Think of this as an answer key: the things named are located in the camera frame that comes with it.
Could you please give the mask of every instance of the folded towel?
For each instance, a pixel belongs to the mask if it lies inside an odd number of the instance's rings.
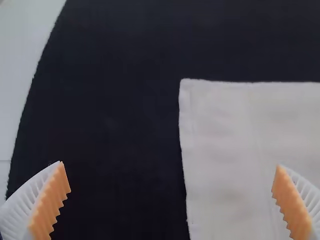
[[[179,132],[191,240],[289,240],[276,164],[320,187],[320,84],[184,79]]]

